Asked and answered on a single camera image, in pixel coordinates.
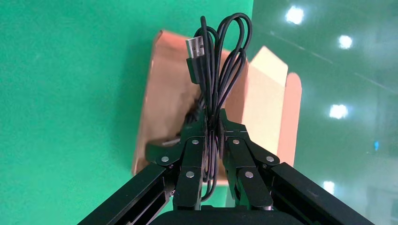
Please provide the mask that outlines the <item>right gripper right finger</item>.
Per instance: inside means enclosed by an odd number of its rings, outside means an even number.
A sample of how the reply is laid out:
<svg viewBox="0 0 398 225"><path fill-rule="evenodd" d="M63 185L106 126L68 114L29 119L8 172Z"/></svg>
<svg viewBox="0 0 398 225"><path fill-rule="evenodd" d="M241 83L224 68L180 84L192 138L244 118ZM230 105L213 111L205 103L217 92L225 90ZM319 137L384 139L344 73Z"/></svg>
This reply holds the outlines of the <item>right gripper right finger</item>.
<svg viewBox="0 0 398 225"><path fill-rule="evenodd" d="M242 124L219 115L222 162L245 225L368 225L370 221L253 142Z"/></svg>

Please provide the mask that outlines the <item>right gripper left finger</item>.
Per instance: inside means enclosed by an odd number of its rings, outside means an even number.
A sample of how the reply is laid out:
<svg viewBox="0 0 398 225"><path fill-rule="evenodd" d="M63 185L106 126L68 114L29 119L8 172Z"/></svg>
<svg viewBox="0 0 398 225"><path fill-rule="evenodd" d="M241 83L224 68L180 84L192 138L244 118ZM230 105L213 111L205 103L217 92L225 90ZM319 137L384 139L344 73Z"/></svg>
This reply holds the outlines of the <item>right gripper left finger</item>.
<svg viewBox="0 0 398 225"><path fill-rule="evenodd" d="M173 146L148 145L150 164L80 221L81 225L160 225L159 213L173 199L175 210L199 210L206 116L185 126Z"/></svg>

